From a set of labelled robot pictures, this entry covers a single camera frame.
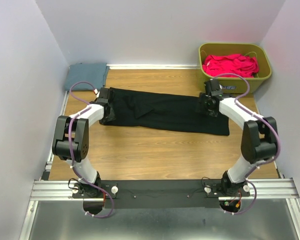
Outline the black t-shirt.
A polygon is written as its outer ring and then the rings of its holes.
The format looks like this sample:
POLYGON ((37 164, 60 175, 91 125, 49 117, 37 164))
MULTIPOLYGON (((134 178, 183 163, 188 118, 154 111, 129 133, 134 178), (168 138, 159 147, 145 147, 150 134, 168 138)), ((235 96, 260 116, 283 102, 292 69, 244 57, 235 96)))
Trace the black t-shirt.
POLYGON ((100 124, 145 127, 158 130, 229 136, 229 118, 196 112, 195 96, 134 91, 111 87, 110 107, 114 118, 100 124))

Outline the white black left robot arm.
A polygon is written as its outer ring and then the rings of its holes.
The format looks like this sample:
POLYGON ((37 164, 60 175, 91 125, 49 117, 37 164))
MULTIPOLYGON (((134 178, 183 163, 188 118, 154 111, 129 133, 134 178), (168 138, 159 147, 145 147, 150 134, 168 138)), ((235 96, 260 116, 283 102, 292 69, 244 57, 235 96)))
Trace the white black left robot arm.
POLYGON ((66 161, 77 176, 78 187, 89 197, 99 194, 111 197, 101 187, 101 178, 98 171, 92 166, 89 158, 90 127, 96 122, 114 120, 113 92, 109 88, 94 89, 95 100, 88 102, 86 107, 69 116, 61 115, 57 118, 52 153, 61 160, 66 161))

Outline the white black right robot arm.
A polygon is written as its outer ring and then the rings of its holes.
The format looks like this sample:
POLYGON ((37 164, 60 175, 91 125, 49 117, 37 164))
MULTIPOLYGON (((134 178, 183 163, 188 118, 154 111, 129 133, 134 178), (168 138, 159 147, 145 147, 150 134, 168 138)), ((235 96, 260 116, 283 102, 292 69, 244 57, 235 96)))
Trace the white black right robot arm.
POLYGON ((250 91, 236 97, 224 93, 216 77, 204 82, 205 92, 199 95, 197 110, 210 117, 224 115, 242 129, 240 151, 236 163, 224 172, 220 191, 231 196, 241 189, 253 171, 272 163, 281 152, 277 122, 273 117, 264 117, 243 104, 239 99, 250 91))

